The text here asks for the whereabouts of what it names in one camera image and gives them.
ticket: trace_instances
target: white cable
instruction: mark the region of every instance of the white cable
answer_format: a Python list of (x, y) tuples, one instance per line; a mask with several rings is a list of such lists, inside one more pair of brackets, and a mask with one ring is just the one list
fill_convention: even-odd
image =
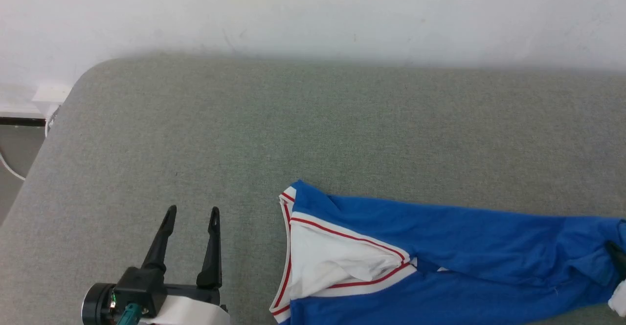
[(2, 156), (2, 153), (0, 153), (0, 161), (2, 161), (2, 164), (4, 165), (4, 167), (6, 167), (6, 169), (9, 170), (9, 172), (11, 172), (15, 177), (19, 178), (22, 181), (26, 180), (24, 178), (24, 176), (22, 176), (19, 173), (13, 171), (13, 169), (9, 166), (9, 164), (7, 164), (6, 161), (4, 160), (4, 156)]

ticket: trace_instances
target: blue garment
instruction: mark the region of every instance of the blue garment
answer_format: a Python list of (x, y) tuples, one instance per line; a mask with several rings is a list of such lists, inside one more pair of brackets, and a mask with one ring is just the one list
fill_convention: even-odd
[(293, 213), (403, 249), (418, 268), (378, 292), (291, 300), (285, 325), (525, 324), (605, 303), (619, 283), (604, 249), (609, 240), (625, 246), (618, 218), (531, 216), (291, 186)]

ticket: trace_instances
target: black strip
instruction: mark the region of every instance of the black strip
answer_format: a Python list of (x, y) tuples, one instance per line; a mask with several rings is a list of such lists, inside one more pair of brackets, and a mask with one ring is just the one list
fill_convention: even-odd
[(44, 127), (43, 118), (0, 117), (0, 125)]

